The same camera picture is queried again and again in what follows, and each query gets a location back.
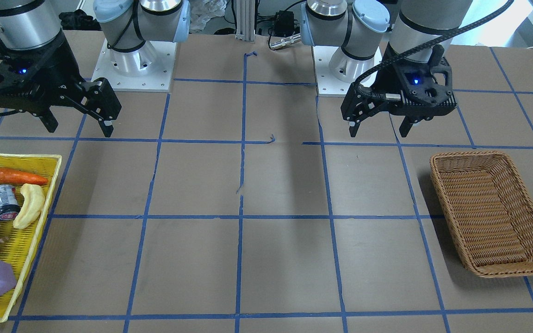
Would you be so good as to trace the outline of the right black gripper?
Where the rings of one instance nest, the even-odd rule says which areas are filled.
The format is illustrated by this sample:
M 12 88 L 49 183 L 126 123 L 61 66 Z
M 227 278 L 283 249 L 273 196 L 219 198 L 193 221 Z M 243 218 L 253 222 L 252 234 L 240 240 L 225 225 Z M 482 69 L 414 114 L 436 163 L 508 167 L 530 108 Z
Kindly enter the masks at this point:
M 104 137 L 112 136 L 121 104 L 106 78 L 85 81 L 62 30 L 30 50 L 13 50 L 0 32 L 0 108 L 27 112 L 49 133 L 58 121 L 50 108 L 66 106 L 97 120 Z

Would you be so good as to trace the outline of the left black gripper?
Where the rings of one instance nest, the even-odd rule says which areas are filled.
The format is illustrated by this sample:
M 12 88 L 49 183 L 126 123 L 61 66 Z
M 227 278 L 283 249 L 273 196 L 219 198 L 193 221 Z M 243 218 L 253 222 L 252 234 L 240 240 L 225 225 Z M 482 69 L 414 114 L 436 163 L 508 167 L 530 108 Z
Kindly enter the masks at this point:
M 360 124 L 381 112 L 385 104 L 384 110 L 391 115 L 404 116 L 398 128 L 402 138 L 417 122 L 445 116 L 457 107 L 452 68 L 443 56 L 445 49 L 438 44 L 430 52 L 425 62 L 405 58 L 379 70 L 374 89 L 355 82 L 349 85 L 341 112 L 349 123 L 350 137 L 356 137 Z M 397 93 L 400 99 L 388 102 L 385 93 Z

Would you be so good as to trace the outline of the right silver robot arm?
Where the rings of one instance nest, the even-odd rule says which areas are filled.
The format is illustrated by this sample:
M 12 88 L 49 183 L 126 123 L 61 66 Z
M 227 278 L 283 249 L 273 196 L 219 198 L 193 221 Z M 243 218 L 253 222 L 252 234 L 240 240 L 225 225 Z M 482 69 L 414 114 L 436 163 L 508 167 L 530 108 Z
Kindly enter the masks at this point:
M 96 0 L 115 70 L 136 77 L 161 69 L 153 42 L 184 42 L 190 31 L 188 0 Z M 0 0 L 0 117 L 27 112 L 50 133 L 58 122 L 52 106 L 72 107 L 113 132 L 121 104 L 104 77 L 85 80 L 61 18 L 46 0 Z

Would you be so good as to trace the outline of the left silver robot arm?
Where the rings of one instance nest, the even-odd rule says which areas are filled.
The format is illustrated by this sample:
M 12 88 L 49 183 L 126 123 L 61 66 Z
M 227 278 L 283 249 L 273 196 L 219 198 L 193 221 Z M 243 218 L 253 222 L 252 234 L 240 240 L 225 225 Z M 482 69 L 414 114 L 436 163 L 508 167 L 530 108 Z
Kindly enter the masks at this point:
M 458 105 L 444 54 L 469 0 L 400 0 L 396 19 L 378 0 L 309 0 L 300 32 L 309 46 L 332 46 L 328 66 L 349 83 L 341 112 L 351 137 L 362 122 L 388 112 L 413 124 L 450 114 Z

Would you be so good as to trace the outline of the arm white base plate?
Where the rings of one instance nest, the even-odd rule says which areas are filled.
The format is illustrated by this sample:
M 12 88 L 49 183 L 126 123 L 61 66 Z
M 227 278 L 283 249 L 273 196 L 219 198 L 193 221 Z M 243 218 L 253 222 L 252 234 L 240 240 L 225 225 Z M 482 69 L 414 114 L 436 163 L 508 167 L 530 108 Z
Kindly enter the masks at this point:
M 92 78 L 106 78 L 116 92 L 168 93 L 178 46 L 148 41 L 139 50 L 122 53 L 108 49 L 104 41 Z
M 368 60 L 357 60 L 345 55 L 341 47 L 312 47 L 316 84 L 320 97 L 344 97 L 349 85 L 361 74 L 382 61 L 379 48 Z

